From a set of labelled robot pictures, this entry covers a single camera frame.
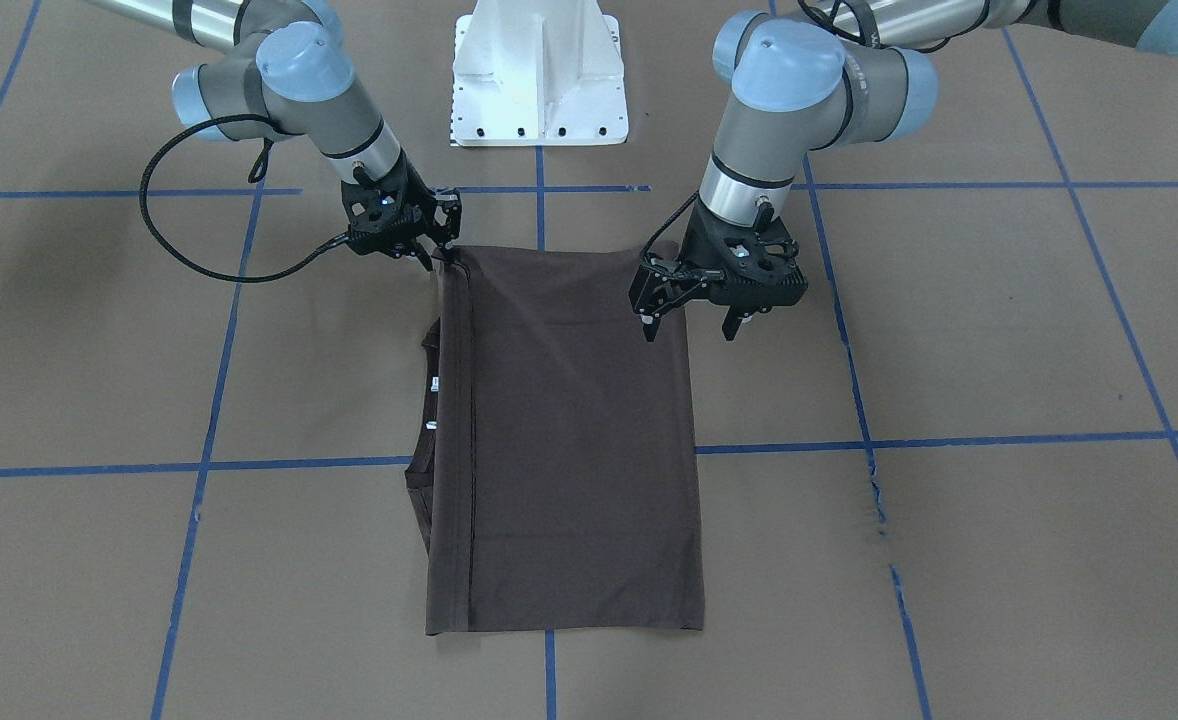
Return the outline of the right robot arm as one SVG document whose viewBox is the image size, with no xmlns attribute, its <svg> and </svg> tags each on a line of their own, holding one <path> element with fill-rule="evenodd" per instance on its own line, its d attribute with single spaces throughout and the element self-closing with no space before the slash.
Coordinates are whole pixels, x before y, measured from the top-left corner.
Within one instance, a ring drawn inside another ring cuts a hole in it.
<svg viewBox="0 0 1178 720">
<path fill-rule="evenodd" d="M 348 227 L 320 250 L 451 259 L 456 190 L 430 190 L 362 86 L 345 28 L 325 1 L 105 1 L 104 9 L 221 54 L 183 70 L 172 101 L 187 138 L 263 143 L 249 181 L 263 181 L 274 143 L 306 137 L 336 169 Z"/>
</svg>

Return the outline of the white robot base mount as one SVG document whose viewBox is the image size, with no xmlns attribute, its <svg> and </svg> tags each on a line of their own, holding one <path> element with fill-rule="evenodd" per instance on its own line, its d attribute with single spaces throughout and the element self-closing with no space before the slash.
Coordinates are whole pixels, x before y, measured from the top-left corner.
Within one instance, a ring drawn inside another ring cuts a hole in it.
<svg viewBox="0 0 1178 720">
<path fill-rule="evenodd" d="M 459 147 L 626 143 L 618 20 L 597 1 L 479 1 L 455 22 L 449 141 Z"/>
</svg>

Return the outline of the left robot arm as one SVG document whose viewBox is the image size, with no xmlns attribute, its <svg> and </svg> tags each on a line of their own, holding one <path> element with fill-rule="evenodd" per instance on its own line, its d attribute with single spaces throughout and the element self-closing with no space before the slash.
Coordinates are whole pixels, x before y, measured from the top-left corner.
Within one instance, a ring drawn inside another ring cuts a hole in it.
<svg viewBox="0 0 1178 720">
<path fill-rule="evenodd" d="M 641 250 L 629 291 L 647 341 L 691 300 L 726 308 L 726 341 L 798 304 L 808 282 L 782 211 L 805 158 L 918 131 L 937 108 L 932 51 L 1014 24 L 1178 57 L 1178 1 L 801 1 L 727 19 L 712 64 L 730 95 L 688 227 L 675 258 Z"/>
</svg>

